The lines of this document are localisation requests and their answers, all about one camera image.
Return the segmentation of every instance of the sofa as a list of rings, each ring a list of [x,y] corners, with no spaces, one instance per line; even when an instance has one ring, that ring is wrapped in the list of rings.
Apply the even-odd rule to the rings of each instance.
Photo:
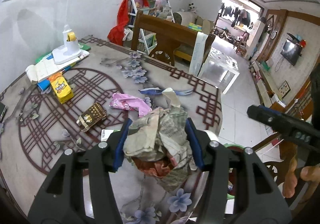
[[[207,35],[209,35],[214,28],[213,21],[203,19],[202,17],[192,12],[174,12],[173,17],[174,17],[175,23],[179,25],[183,25],[186,27],[188,27],[189,23],[201,25],[202,33],[205,33]],[[193,47],[182,44],[175,50],[174,55],[184,60],[191,61],[192,53],[193,53]]]

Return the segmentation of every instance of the desk lamp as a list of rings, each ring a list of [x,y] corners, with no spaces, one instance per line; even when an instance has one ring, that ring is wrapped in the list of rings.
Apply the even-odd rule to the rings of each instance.
[[[68,8],[69,8],[69,0],[67,0],[66,6],[66,14],[65,14],[65,26],[63,33],[63,41],[64,45],[54,49],[52,51],[53,58],[56,64],[63,64],[68,62],[81,54],[81,50],[79,49],[78,41],[68,42],[68,33],[71,32],[69,25],[67,24],[67,15],[68,15]]]

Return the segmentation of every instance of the television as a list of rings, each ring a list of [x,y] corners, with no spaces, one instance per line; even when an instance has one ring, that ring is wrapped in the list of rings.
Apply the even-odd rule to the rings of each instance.
[[[301,56],[301,50],[302,47],[300,45],[287,39],[282,48],[281,54],[288,62],[295,66],[299,56]]]

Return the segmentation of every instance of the white table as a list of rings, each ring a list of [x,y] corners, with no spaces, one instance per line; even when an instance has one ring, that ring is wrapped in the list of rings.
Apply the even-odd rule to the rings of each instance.
[[[237,61],[212,47],[198,77],[220,89],[226,86],[222,92],[226,94],[239,74]]]

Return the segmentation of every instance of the pink wrapper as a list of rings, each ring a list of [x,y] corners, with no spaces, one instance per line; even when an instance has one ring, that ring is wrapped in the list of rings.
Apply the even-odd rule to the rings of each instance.
[[[152,111],[141,98],[137,98],[128,94],[114,93],[110,106],[122,110],[138,111],[139,117],[143,117]]]

